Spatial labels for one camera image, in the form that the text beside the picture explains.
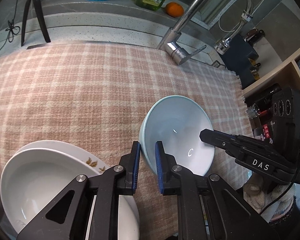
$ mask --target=kitchen faucet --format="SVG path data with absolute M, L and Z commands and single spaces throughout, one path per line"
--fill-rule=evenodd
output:
M 157 49 L 166 51 L 178 65 L 183 64 L 192 56 L 198 54 L 200 51 L 206 48 L 206 45 L 197 49 L 193 53 L 189 54 L 185 49 L 181 48 L 177 44 L 177 40 L 181 36 L 181 30 L 186 24 L 191 20 L 191 18 L 196 14 L 199 8 L 206 2 L 207 0 L 194 0 L 192 4 L 185 11 L 184 15 L 176 22 L 176 24 L 169 28 L 167 33 L 164 35 L 162 40 L 160 41 Z M 228 37 L 225 37 L 221 41 L 218 41 L 214 48 L 216 51 L 223 55 L 226 50 L 230 47 L 230 42 L 234 36 L 236 36 L 241 28 L 252 19 L 252 0 L 247 0 L 246 9 L 243 11 L 241 15 L 241 20 L 235 31 L 231 35 L 228 34 Z

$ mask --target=black cable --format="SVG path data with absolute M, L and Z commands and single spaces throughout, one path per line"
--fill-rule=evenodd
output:
M 13 19 L 12 19 L 12 21 L 8 20 L 8 28 L 6 28 L 6 30 L 5 30 L 6 32 L 8 32 L 8 35 L 7 35 L 7 38 L 4 42 L 4 44 L 0 48 L 0 50 L 3 48 L 4 45 L 6 45 L 7 41 L 9 41 L 10 43 L 13 42 L 14 35 L 18 35 L 20 32 L 20 27 L 14 26 L 14 19 L 16 17 L 16 12 L 17 12 L 17 4 L 18 4 L 18 0 L 16 0 L 16 6 L 14 8 Z
M 279 197 L 277 197 L 275 200 L 273 200 L 272 202 L 270 202 L 268 205 L 266 205 L 266 207 L 260 212 L 260 215 L 268 208 L 270 207 L 273 203 L 277 202 L 280 198 L 282 198 L 288 191 L 289 189 L 291 189 L 291 187 L 293 186 L 296 178 L 297 178 L 298 172 L 296 172 L 296 174 L 293 176 L 292 181 L 290 183 L 290 185 L 286 188 L 286 190 L 284 192 L 281 193 L 281 195 Z

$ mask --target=orange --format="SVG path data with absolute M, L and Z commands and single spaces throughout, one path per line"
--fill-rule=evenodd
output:
M 170 2 L 166 5 L 166 13 L 172 17 L 180 17 L 184 12 L 183 7 L 176 2 Z

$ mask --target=camera lens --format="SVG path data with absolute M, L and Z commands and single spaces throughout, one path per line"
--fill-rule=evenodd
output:
M 283 102 L 282 102 L 282 100 L 279 101 L 279 104 L 278 104 L 278 112 L 279 112 L 279 115 L 280 115 L 280 116 L 283 115 Z
M 286 114 L 289 115 L 291 112 L 291 104 L 290 104 L 290 101 L 287 100 L 286 101 Z
M 274 103 L 273 105 L 273 112 L 274 114 L 277 114 L 278 108 L 277 108 L 277 103 Z

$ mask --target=cloth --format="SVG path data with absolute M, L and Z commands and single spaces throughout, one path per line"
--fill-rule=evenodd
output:
M 243 198 L 260 213 L 269 203 L 278 198 L 288 187 L 278 185 L 268 194 L 262 191 L 264 179 L 257 173 L 253 173 L 249 180 L 243 185 Z M 296 191 L 295 184 L 277 202 L 268 207 L 261 216 L 267 221 L 272 222 L 282 218 L 292 207 L 293 197 Z
M 292 207 L 288 212 L 284 216 L 270 221 L 269 225 L 277 231 L 280 239 L 300 239 L 300 228 L 296 230 L 300 226 L 300 210 L 296 205 L 296 197 L 294 197 Z
M 0 174 L 23 145 L 60 140 L 109 166 L 138 140 L 152 105 L 168 95 L 196 101 L 212 126 L 252 136 L 239 77 L 189 60 L 176 66 L 163 51 L 117 44 L 69 44 L 24 50 L 0 58 Z M 211 172 L 233 188 L 248 171 L 216 149 Z M 176 196 L 162 196 L 140 160 L 135 200 L 140 239 L 165 239 L 178 231 Z

